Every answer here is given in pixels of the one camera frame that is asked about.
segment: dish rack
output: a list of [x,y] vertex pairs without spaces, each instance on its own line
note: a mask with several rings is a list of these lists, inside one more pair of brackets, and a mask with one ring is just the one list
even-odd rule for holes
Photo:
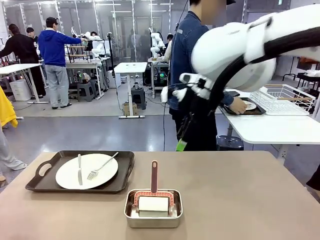
[[315,97],[287,84],[267,84],[250,94],[267,115],[307,116]]

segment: dark serving tray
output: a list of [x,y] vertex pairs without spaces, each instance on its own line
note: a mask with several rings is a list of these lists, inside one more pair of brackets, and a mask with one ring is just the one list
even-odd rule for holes
[[251,102],[254,103],[256,105],[256,108],[253,110],[247,110],[242,114],[236,114],[234,111],[232,111],[229,107],[227,107],[226,105],[223,105],[223,109],[230,115],[262,115],[266,113],[266,110],[264,110],[261,106],[259,106],[257,103],[255,103],[254,101],[252,101],[250,98],[248,97],[240,97],[242,100],[247,101],[247,102]]
[[[118,171],[106,183],[91,189],[65,189],[56,182],[58,169],[67,161],[78,157],[78,154],[106,154],[113,156],[116,151],[59,151],[49,161],[41,163],[35,171],[35,176],[25,186],[26,189],[34,192],[46,193],[98,193],[98,194],[117,194],[125,189],[128,178],[134,168],[135,154],[131,151],[119,151],[115,157],[118,162]],[[47,164],[51,167],[45,172],[44,176],[39,174],[41,168]]]

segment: yellow clothing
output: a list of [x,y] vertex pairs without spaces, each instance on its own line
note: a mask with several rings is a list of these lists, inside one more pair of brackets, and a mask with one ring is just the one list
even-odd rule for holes
[[7,123],[11,123],[15,128],[18,126],[17,116],[14,106],[11,104],[4,91],[0,87],[0,121],[1,127]]

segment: plate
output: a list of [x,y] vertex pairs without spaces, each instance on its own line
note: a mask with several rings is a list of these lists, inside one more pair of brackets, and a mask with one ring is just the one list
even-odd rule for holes
[[245,109],[246,111],[257,108],[257,105],[255,105],[253,102],[250,102],[250,101],[243,101],[243,102],[246,104],[246,109]]
[[87,177],[92,170],[99,169],[111,156],[106,154],[87,154],[81,156],[82,185],[78,180],[78,157],[67,161],[56,172],[55,180],[64,189],[92,189],[109,181],[118,171],[118,162],[112,159],[92,180]]

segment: pink handle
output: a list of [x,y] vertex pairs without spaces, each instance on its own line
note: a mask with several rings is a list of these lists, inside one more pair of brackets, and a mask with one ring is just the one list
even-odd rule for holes
[[151,192],[155,194],[158,191],[158,162],[152,161],[151,164]]

